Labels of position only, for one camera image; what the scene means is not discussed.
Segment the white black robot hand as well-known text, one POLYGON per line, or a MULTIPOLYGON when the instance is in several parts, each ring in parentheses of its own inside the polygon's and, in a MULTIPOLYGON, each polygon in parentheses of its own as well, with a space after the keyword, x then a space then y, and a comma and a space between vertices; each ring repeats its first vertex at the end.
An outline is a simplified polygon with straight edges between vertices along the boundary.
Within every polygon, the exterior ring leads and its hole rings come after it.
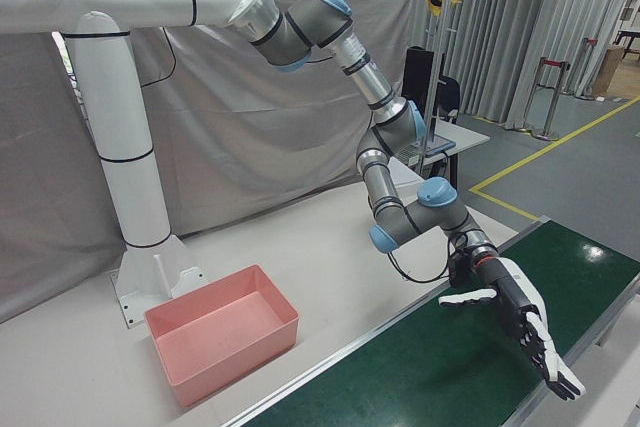
POLYGON ((472 270, 484 284, 482 288, 442 296, 438 303, 444 307, 493 304, 503 328, 518 341, 547 387, 563 400, 583 395, 585 386, 556 350, 544 299, 518 264, 506 257, 487 256, 472 270))

